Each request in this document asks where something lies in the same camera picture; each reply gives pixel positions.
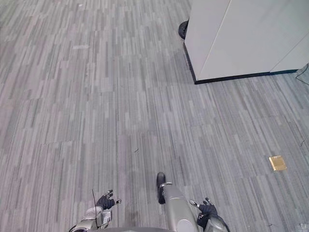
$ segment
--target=black wheel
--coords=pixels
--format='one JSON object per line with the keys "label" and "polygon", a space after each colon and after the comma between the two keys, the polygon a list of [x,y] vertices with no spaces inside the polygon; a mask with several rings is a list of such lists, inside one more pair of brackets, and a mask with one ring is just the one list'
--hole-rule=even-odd
{"label": "black wheel", "polygon": [[185,35],[187,33],[187,27],[188,27],[188,21],[184,21],[182,22],[179,27],[178,27],[178,34],[180,35],[180,37],[182,37],[183,39],[185,39]]}
{"label": "black wheel", "polygon": [[160,188],[160,185],[166,183],[166,177],[163,172],[159,172],[156,176],[156,187],[157,187],[157,194],[158,194],[158,201],[159,204],[165,204],[165,199],[163,196],[163,188]]}

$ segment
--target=black baseboard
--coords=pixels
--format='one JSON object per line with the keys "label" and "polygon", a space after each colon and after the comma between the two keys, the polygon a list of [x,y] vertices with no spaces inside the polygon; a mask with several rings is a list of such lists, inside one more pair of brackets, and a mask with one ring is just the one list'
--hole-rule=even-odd
{"label": "black baseboard", "polygon": [[258,72],[258,73],[251,73],[251,74],[245,74],[245,75],[226,76],[226,77],[218,77],[218,78],[213,78],[213,79],[197,81],[185,43],[183,43],[183,48],[184,48],[185,55],[187,57],[187,61],[188,61],[191,75],[192,75],[195,85],[205,84],[205,83],[210,83],[210,82],[217,82],[217,81],[227,81],[227,80],[235,80],[235,79],[241,79],[241,78],[249,78],[249,77],[255,77],[255,76],[268,76],[268,75],[276,75],[276,74],[284,74],[284,73],[294,73],[298,70],[298,69],[292,69],[292,70],[284,70],[284,71],[278,71],[278,72],[272,72],[272,73],[271,72],[260,72],[260,73]]}

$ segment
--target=black glove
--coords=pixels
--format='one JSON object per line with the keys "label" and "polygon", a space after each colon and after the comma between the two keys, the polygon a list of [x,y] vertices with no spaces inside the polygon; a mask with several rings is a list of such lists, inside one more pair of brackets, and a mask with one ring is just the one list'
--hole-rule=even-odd
{"label": "black glove", "polygon": [[101,198],[97,201],[96,206],[101,206],[103,210],[110,209],[115,205],[114,199],[109,199],[112,197],[112,190],[107,191]]}
{"label": "black glove", "polygon": [[218,215],[216,207],[214,207],[213,204],[209,202],[209,199],[206,198],[206,201],[203,201],[204,204],[199,205],[200,211],[202,211],[197,218],[197,224],[201,227],[203,227],[203,230],[205,230],[207,221],[210,218],[211,215]]}

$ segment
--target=black cord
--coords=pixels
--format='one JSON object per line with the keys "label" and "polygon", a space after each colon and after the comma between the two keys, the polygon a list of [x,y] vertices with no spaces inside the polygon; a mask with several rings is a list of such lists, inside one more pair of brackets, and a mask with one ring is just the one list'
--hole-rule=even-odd
{"label": "black cord", "polygon": [[305,71],[307,71],[308,65],[309,65],[309,63],[307,64],[305,70],[304,70],[301,74],[298,74],[298,75],[295,77],[297,80],[301,81],[302,83],[304,83],[304,84],[306,84],[306,85],[309,85],[309,84],[308,84],[307,82],[303,81],[303,80],[300,80],[298,77],[299,77],[300,75],[302,75]]}
{"label": "black cord", "polygon": [[98,228],[98,223],[97,223],[97,206],[96,206],[96,199],[95,199],[95,194],[93,193],[93,189],[92,189],[92,195],[93,195],[93,201],[95,202],[95,209],[96,209],[96,225]]}
{"label": "black cord", "polygon": [[77,225],[75,225],[75,226],[72,226],[72,228],[71,229],[69,229],[69,232],[71,232],[75,227],[76,227]]}

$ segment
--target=white panel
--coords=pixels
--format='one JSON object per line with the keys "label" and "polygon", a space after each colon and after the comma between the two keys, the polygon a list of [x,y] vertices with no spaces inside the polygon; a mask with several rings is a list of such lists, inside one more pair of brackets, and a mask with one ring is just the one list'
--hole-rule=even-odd
{"label": "white panel", "polygon": [[309,63],[309,34],[271,71],[301,69]]}
{"label": "white panel", "polygon": [[199,76],[217,34],[229,0],[195,0],[192,6],[185,45]]}
{"label": "white panel", "polygon": [[308,0],[232,0],[199,80],[269,72],[309,31]]}

